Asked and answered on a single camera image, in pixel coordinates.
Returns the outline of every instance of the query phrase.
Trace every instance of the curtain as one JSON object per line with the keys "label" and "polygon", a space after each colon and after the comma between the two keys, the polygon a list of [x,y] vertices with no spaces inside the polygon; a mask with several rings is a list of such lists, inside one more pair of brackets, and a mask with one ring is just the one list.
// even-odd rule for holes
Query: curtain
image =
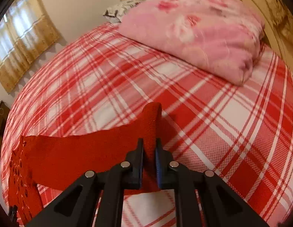
{"label": "curtain", "polygon": [[13,2],[0,22],[0,83],[7,93],[58,39],[38,0]]}

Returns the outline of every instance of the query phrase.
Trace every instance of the bed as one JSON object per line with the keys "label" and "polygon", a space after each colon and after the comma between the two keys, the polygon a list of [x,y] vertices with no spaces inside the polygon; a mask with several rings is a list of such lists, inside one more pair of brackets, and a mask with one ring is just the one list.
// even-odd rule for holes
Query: bed
{"label": "bed", "polygon": [[[264,47],[242,87],[130,40],[110,23],[58,53],[11,107],[1,151],[6,203],[8,164],[19,135],[109,129],[129,123],[156,101],[174,131],[164,148],[177,161],[196,171],[214,170],[270,226],[283,222],[293,208],[293,48],[273,28],[264,0],[242,1],[265,17],[272,48]],[[38,189],[44,206],[60,194]],[[172,191],[125,197],[122,226],[175,224]]]}

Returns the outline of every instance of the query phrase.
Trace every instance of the pink pillow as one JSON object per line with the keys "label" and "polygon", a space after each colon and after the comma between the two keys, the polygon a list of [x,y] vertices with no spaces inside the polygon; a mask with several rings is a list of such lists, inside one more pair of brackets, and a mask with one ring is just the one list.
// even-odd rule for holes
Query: pink pillow
{"label": "pink pillow", "polygon": [[240,0],[146,0],[119,32],[242,85],[259,56],[263,20]]}

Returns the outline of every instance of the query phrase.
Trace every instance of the patterned pillow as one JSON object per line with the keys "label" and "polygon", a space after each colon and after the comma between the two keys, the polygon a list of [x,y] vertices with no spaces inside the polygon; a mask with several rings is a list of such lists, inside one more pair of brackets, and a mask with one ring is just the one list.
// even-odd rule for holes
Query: patterned pillow
{"label": "patterned pillow", "polygon": [[139,3],[145,0],[125,0],[114,6],[108,7],[103,13],[103,16],[111,23],[119,23],[122,21],[122,16],[126,14],[128,10],[135,7]]}

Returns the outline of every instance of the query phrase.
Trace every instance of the string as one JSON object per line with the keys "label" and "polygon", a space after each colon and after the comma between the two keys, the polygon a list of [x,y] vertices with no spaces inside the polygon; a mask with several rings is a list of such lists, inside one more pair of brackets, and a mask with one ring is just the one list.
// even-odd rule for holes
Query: string
{"label": "string", "polygon": [[0,110],[2,110],[2,113],[0,113],[0,115],[4,115],[4,109],[1,107]]}

